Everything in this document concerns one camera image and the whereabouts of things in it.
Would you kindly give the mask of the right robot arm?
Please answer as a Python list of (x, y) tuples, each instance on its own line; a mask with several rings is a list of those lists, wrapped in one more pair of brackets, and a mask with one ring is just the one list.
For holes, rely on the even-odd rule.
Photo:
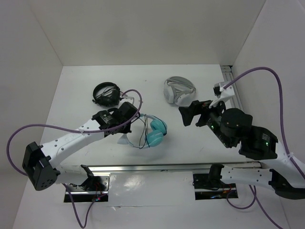
[(189, 126), (198, 115), (197, 127), (209, 127), (226, 148), (239, 147), (240, 155), (260, 162), (263, 168), (242, 169), (212, 164), (209, 184), (213, 187), (222, 183), (261, 186), (282, 198), (304, 199), (305, 180), (301, 175), (305, 170), (304, 163), (293, 159), (268, 129), (254, 126), (251, 115), (238, 108), (227, 109), (224, 102), (216, 107), (210, 107), (210, 104), (211, 101), (193, 101), (190, 106), (179, 107), (184, 126)]

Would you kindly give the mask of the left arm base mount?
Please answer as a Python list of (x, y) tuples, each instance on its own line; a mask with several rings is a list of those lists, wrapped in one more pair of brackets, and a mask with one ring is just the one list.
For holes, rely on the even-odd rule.
[(71, 166), (65, 170), (68, 174), (67, 189), (77, 203), (107, 202), (109, 199), (109, 172), (93, 172), (86, 165)]

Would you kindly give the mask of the teal cat-ear headphones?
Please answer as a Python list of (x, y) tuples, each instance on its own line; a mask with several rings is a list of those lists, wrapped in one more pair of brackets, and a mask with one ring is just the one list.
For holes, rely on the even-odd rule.
[(167, 135), (167, 124), (162, 119), (150, 114), (138, 114), (136, 120), (143, 122), (143, 132), (136, 146), (129, 139), (127, 134), (123, 134), (117, 144), (129, 145), (137, 149), (147, 149), (158, 146)]

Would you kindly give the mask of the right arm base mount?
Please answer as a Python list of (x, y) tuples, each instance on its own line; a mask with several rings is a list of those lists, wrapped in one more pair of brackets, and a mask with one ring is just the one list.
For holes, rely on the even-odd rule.
[(191, 168), (193, 173), (193, 183), (195, 199), (196, 200), (212, 200), (212, 199), (226, 199), (230, 193), (229, 198), (238, 198), (236, 184), (225, 184), (216, 179), (209, 178), (210, 168), (214, 164), (198, 164)]

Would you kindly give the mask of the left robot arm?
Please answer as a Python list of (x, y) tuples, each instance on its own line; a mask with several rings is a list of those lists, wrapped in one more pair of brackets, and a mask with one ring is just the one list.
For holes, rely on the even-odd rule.
[(42, 145), (36, 142), (28, 144), (22, 167), (35, 190), (42, 191), (60, 183), (79, 186), (83, 190), (93, 189), (101, 180), (93, 175), (88, 166), (64, 166), (61, 163), (93, 142), (109, 135), (128, 133), (131, 120), (137, 114), (134, 105), (124, 102), (118, 108), (99, 111), (72, 133)]

